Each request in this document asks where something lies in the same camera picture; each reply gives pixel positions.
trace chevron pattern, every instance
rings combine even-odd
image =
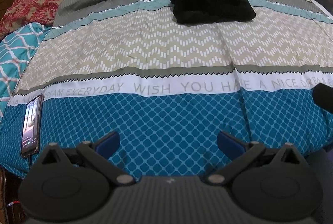
[[[125,67],[333,66],[333,25],[265,7],[255,11],[252,22],[194,27],[178,25],[169,7],[93,21],[42,42],[16,92],[64,75]]]
[[[30,23],[0,43],[0,120],[20,77],[49,28]]]

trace folded black cloth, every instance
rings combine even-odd
[[[180,24],[250,21],[255,11],[248,0],[170,0]]]

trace metal screw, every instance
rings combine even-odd
[[[128,174],[122,174],[117,177],[117,182],[120,184],[129,184],[133,182],[134,178]]]
[[[212,184],[221,184],[225,180],[225,177],[219,174],[212,174],[208,177],[208,181]]]

